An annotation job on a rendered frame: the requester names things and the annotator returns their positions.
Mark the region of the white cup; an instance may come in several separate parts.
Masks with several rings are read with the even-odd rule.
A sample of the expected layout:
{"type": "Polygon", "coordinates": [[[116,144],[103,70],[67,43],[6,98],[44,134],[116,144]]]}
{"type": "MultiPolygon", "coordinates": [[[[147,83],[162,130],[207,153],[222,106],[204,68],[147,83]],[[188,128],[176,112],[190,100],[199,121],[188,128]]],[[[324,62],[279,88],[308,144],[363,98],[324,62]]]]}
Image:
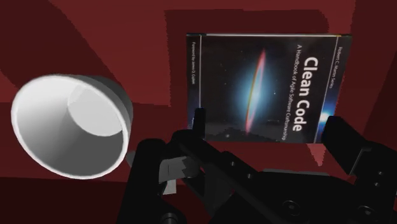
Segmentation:
{"type": "Polygon", "coordinates": [[[132,102],[102,76],[50,74],[28,81],[11,106],[11,124],[25,152],[71,179],[114,171],[129,146],[132,102]]]}

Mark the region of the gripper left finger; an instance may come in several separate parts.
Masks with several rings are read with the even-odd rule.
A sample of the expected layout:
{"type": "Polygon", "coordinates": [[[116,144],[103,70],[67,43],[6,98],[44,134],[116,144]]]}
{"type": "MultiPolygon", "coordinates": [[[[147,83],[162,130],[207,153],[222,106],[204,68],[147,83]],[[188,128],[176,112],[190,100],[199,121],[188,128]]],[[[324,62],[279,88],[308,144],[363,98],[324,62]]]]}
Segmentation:
{"type": "Polygon", "coordinates": [[[259,224],[259,212],[242,193],[242,182],[227,168],[236,160],[226,160],[203,140],[205,109],[197,108],[193,128],[179,130],[169,143],[145,139],[132,160],[117,224],[201,224],[202,214],[190,221],[162,195],[169,180],[183,179],[202,201],[210,220],[205,224],[259,224]]]}

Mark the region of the dark book with galaxy cover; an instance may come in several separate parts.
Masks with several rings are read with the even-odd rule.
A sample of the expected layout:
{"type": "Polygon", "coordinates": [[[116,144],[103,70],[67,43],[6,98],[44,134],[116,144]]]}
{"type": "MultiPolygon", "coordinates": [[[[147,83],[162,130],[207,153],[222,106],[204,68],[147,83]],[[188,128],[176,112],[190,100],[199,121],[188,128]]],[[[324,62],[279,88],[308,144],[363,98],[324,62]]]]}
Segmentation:
{"type": "Polygon", "coordinates": [[[188,34],[188,124],[208,141],[319,143],[335,112],[349,34],[188,34]]]}

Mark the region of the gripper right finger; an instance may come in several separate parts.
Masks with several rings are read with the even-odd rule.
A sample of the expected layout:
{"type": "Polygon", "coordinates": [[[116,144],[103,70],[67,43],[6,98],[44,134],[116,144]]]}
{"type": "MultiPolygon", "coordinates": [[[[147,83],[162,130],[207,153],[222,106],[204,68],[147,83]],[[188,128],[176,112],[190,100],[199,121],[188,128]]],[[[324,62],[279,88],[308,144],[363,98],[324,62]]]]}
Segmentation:
{"type": "Polygon", "coordinates": [[[329,116],[321,142],[342,170],[356,179],[352,220],[358,224],[397,224],[397,151],[365,139],[339,116],[329,116]]]}

